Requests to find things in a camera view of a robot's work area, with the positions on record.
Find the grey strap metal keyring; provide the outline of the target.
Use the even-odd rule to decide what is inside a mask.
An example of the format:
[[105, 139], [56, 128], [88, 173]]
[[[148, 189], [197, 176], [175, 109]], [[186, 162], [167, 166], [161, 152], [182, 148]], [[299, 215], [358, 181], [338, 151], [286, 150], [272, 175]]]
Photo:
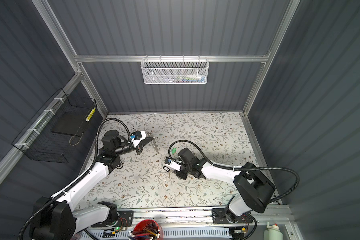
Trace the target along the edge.
[[155, 152], [156, 152], [157, 154], [159, 154], [158, 144], [157, 144], [156, 139], [155, 139], [154, 137], [153, 137], [151, 143], [152, 143], [152, 146], [153, 146]]

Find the black tag key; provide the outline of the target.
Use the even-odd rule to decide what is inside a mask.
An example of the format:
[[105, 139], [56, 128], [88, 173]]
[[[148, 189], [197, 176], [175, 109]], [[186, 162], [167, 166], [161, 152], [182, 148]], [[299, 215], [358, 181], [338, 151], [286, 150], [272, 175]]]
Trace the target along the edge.
[[167, 166], [163, 166], [163, 169], [169, 174], [169, 177], [170, 177], [171, 169]]

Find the green tag key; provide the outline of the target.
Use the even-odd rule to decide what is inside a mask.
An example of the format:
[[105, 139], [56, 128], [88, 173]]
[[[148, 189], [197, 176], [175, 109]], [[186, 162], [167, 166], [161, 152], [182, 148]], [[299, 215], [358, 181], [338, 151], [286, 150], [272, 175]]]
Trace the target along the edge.
[[177, 148], [172, 148], [171, 149], [171, 156], [175, 159], [176, 158], [176, 151], [177, 151]]

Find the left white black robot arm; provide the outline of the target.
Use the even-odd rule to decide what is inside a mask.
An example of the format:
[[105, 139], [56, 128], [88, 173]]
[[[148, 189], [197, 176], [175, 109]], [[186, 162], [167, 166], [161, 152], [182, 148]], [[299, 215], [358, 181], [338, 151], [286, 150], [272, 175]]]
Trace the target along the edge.
[[115, 204], [101, 201], [80, 211], [76, 207], [97, 183], [123, 167], [121, 155], [130, 152], [139, 155], [144, 146], [154, 140], [145, 131], [129, 133], [127, 137], [121, 136], [117, 130], [106, 132], [102, 137], [103, 147], [92, 165], [61, 191], [37, 200], [33, 214], [21, 228], [18, 238], [23, 239], [28, 229], [33, 240], [69, 240], [96, 224], [117, 226], [121, 220]]

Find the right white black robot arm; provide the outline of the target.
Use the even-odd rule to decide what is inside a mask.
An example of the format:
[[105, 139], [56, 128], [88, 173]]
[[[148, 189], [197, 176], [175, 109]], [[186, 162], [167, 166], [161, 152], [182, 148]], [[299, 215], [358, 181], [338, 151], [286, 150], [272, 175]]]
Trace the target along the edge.
[[230, 223], [236, 223], [244, 213], [264, 213], [276, 189], [260, 171], [225, 170], [204, 158], [199, 159], [188, 148], [180, 151], [178, 159], [167, 157], [164, 169], [167, 172], [172, 169], [183, 180], [192, 175], [197, 179], [214, 179], [233, 185], [238, 194], [230, 199], [223, 213]]

